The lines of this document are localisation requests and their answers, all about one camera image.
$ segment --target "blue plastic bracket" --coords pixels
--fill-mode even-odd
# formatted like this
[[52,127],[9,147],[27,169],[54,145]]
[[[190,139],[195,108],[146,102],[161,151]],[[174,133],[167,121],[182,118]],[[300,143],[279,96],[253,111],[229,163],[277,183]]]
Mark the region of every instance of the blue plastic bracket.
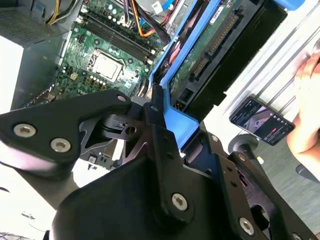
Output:
[[295,11],[305,2],[305,0],[275,0],[275,2],[289,11]]
[[[205,11],[203,12],[201,18],[199,19],[198,23],[195,25],[192,33],[188,37],[187,41],[185,42],[183,48],[181,49],[180,53],[176,57],[174,63],[160,82],[160,85],[164,91],[164,119],[166,123],[166,127],[168,130],[174,133],[177,145],[179,149],[183,147],[183,145],[187,142],[187,140],[192,136],[192,134],[198,129],[199,123],[196,119],[186,115],[185,113],[175,109],[171,106],[170,101],[170,92],[169,92],[169,82],[175,76],[177,70],[186,59],[187,55],[189,54],[190,50],[196,43],[197,39],[205,29],[208,22],[211,20],[214,12],[216,11],[220,0],[212,0]],[[180,34],[183,25],[188,19],[188,16],[191,14],[192,9],[194,8],[196,1],[193,2],[192,7],[190,8],[186,18],[183,20],[183,23],[180,25],[179,29],[176,31],[176,34],[173,39],[177,39],[178,35]],[[168,48],[166,49],[165,53],[163,54],[161,60],[158,62],[157,66],[152,71],[149,82],[151,84],[154,80],[154,74],[156,70],[160,67],[162,61],[166,57],[168,51],[170,50],[171,46],[175,43],[175,41],[171,41]]]

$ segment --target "phone screen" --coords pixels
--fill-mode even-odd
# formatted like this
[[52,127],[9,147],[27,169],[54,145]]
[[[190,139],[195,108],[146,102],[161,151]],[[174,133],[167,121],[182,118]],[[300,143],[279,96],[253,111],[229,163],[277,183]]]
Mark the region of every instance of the phone screen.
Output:
[[253,98],[244,101],[231,115],[230,121],[272,146],[295,128],[291,122]]

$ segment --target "screw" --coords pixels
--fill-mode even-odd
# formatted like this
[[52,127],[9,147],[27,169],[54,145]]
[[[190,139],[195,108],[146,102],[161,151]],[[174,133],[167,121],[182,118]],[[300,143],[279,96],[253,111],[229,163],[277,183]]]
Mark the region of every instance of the screw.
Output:
[[126,101],[126,99],[123,97],[123,96],[118,96],[118,99],[121,101],[121,102],[125,102]]
[[212,135],[211,137],[212,137],[213,141],[215,141],[215,142],[219,141],[219,139],[215,135]]
[[151,109],[158,112],[158,108],[156,108],[155,106],[151,106]]
[[242,161],[246,161],[246,156],[244,156],[242,153],[238,154],[238,157],[242,160]]
[[245,231],[248,235],[252,236],[253,234],[255,234],[254,227],[246,218],[241,217],[239,219],[239,223],[243,231]]
[[34,126],[26,123],[18,124],[13,128],[15,135],[21,138],[30,138],[34,136],[37,132]]
[[71,149],[71,143],[64,138],[55,138],[51,142],[51,148],[57,153],[66,153]]
[[180,193],[175,193],[172,195],[172,203],[180,211],[185,211],[188,208],[188,202],[186,198]]
[[292,236],[295,240],[302,240],[301,237],[296,233],[292,233]]

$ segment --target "finger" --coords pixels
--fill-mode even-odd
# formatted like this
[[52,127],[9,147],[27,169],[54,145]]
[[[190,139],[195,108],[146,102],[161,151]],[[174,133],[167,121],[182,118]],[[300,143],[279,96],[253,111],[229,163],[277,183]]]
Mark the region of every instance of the finger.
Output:
[[320,53],[315,53],[315,54],[312,54],[310,59],[306,62],[306,65],[303,69],[303,73],[301,77],[303,81],[310,80],[311,75],[319,62],[319,59],[320,59]]
[[301,88],[301,78],[306,65],[307,62],[304,62],[295,74],[293,85],[296,91],[298,91]]
[[304,69],[307,65],[307,62],[305,61],[301,67],[298,69],[298,71],[295,74],[294,80],[301,80],[302,74],[304,73]]
[[320,63],[318,63],[317,66],[314,68],[310,83],[312,84],[313,88],[319,89],[318,87],[320,86]]

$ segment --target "person's hand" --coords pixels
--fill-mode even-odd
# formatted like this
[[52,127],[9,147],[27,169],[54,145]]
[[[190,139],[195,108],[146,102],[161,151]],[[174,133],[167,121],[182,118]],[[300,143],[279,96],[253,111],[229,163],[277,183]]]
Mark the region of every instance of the person's hand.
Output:
[[312,131],[320,128],[320,53],[315,53],[297,71],[294,78],[301,124]]

